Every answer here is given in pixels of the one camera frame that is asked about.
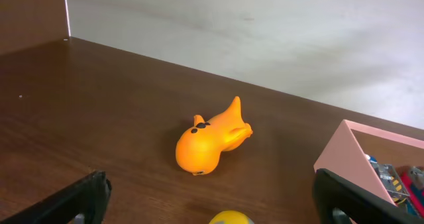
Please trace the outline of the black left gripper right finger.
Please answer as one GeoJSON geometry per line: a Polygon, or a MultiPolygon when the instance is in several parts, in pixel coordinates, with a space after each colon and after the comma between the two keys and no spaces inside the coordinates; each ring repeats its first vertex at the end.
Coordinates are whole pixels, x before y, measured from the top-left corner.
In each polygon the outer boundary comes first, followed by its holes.
{"type": "Polygon", "coordinates": [[[408,214],[326,168],[316,171],[312,193],[322,223],[423,224],[422,218],[408,214]]]}

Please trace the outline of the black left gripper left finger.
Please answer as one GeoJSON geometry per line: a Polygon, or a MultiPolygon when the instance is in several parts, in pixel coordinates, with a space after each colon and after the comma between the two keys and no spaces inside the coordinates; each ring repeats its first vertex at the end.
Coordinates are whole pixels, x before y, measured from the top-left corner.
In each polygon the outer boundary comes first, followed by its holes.
{"type": "Polygon", "coordinates": [[[96,170],[64,189],[1,222],[7,223],[102,223],[112,185],[104,171],[96,170]]]}

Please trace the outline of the red toy car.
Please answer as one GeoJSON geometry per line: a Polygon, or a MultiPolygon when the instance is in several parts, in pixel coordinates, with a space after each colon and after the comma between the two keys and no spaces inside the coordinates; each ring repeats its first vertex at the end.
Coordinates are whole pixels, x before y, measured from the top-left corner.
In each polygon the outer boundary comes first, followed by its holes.
{"type": "Polygon", "coordinates": [[[396,206],[408,214],[423,218],[423,198],[401,192],[401,180],[391,164],[379,164],[373,156],[365,155],[396,206]]]}

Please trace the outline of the red toy fire truck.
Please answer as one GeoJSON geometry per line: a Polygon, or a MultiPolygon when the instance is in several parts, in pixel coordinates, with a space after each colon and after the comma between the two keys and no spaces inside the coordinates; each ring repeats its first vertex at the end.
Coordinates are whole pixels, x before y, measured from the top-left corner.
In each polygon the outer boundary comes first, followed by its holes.
{"type": "Polygon", "coordinates": [[[416,166],[400,166],[395,168],[401,180],[401,192],[409,196],[423,198],[423,171],[416,166]]]}

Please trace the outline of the yellow grey toy ball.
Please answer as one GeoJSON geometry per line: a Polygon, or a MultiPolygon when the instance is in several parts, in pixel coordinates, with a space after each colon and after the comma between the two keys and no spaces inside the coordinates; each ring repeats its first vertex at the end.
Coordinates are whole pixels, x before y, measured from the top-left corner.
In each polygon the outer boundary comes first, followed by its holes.
{"type": "Polygon", "coordinates": [[[254,222],[239,211],[227,210],[216,214],[209,224],[254,224],[254,222]]]}

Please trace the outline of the orange toy fish figure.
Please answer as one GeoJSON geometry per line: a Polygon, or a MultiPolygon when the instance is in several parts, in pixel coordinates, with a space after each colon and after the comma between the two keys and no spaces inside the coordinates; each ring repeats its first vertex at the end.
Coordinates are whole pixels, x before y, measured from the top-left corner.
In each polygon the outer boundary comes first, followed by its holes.
{"type": "Polygon", "coordinates": [[[252,127],[242,119],[241,100],[236,96],[224,112],[208,121],[201,115],[193,117],[193,126],[176,144],[176,162],[194,176],[209,174],[218,166],[222,153],[238,148],[252,134],[252,127]]]}

